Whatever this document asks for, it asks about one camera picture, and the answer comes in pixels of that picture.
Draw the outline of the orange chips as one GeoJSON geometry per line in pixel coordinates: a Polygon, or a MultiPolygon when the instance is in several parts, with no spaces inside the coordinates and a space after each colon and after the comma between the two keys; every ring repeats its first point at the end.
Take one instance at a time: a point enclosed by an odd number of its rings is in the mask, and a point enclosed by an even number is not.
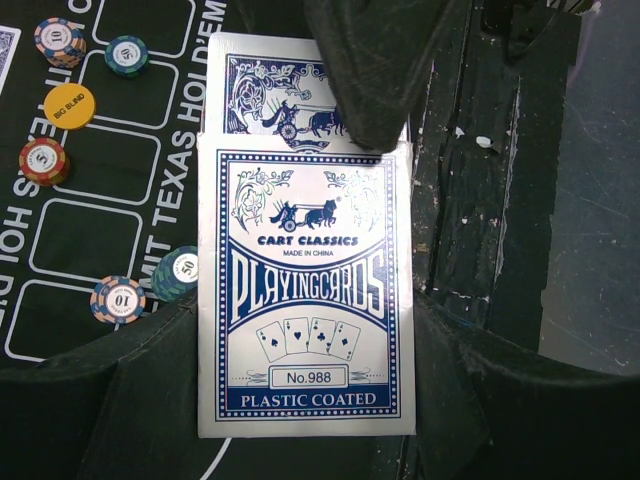
{"type": "Polygon", "coordinates": [[[24,176],[41,186],[54,186],[64,181],[71,170],[69,157],[54,139],[39,137],[24,145],[19,154],[24,176]]]}

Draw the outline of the pink blue chips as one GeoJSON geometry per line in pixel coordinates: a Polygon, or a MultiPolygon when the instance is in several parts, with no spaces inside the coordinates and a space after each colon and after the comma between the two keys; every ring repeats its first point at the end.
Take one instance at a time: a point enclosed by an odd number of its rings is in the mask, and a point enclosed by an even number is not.
{"type": "Polygon", "coordinates": [[[74,68],[86,55],[86,41],[81,30],[64,18],[43,20],[34,31],[34,44],[57,68],[74,68]]]}
{"type": "Polygon", "coordinates": [[[111,275],[95,285],[89,304],[90,311],[100,322],[125,325],[142,315],[146,297],[136,281],[120,275],[111,275]]]}

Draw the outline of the black poker table mat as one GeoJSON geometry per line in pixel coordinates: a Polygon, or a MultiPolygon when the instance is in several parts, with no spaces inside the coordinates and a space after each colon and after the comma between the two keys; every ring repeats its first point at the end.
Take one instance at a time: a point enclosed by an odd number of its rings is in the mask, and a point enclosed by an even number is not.
{"type": "MultiPolygon", "coordinates": [[[[196,136],[206,44],[219,30],[306,37],[298,1],[5,1],[1,22],[21,30],[1,92],[1,372],[28,369],[126,326],[97,320],[90,295],[117,274],[148,286],[164,253],[197,240],[196,136]],[[45,19],[75,24],[86,55],[52,66],[34,31],[45,19]],[[149,64],[124,78],[104,53],[122,35],[140,38],[149,64]],[[96,100],[77,130],[55,127],[44,99],[78,83],[96,100]],[[25,144],[56,140],[70,159],[54,186],[28,180],[25,144]]],[[[280,453],[306,456],[296,440],[201,440],[197,479],[261,479],[280,453]]]]}

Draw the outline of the blue playing card box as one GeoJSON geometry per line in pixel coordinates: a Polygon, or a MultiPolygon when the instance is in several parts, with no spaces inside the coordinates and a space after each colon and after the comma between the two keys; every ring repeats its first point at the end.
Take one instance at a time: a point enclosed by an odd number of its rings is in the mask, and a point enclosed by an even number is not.
{"type": "Polygon", "coordinates": [[[413,149],[350,138],[311,40],[215,33],[198,141],[198,432],[411,435],[413,149]]]}

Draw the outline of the green chips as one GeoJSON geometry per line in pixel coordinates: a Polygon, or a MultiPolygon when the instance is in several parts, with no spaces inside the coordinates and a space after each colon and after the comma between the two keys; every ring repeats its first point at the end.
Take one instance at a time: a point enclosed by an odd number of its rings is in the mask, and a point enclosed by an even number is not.
{"type": "Polygon", "coordinates": [[[109,42],[104,59],[107,67],[116,75],[133,78],[141,75],[149,64],[146,44],[133,35],[122,35],[109,42]]]}
{"type": "Polygon", "coordinates": [[[154,294],[164,302],[172,302],[197,287],[198,250],[181,246],[165,255],[151,277],[154,294]]]}

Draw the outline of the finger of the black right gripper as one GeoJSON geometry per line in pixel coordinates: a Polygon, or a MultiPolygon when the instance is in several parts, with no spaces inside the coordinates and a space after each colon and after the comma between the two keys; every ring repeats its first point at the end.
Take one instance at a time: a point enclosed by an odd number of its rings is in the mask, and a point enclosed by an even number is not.
{"type": "Polygon", "coordinates": [[[426,65],[452,1],[305,1],[341,118],[352,140],[396,148],[426,84],[426,65]]]}

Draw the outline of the yellow big blind button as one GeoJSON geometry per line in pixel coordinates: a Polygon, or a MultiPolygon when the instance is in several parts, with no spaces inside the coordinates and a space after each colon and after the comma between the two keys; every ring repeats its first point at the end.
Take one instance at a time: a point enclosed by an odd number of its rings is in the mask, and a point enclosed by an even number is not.
{"type": "Polygon", "coordinates": [[[92,92],[78,83],[64,83],[50,90],[44,99],[46,118],[57,128],[77,130],[86,126],[96,112],[92,92]]]}

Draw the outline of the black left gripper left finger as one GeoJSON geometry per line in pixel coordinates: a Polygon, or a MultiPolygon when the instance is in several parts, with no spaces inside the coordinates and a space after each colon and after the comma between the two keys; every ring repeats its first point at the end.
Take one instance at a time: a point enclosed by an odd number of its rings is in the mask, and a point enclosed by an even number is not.
{"type": "Polygon", "coordinates": [[[4,479],[197,479],[197,298],[1,372],[4,479]]]}

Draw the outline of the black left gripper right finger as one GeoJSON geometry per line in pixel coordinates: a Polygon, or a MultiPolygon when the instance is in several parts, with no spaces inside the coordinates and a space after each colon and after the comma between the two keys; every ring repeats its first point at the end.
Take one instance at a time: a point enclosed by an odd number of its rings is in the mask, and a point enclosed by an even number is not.
{"type": "Polygon", "coordinates": [[[639,379],[540,356],[414,295],[427,479],[636,479],[639,379]]]}

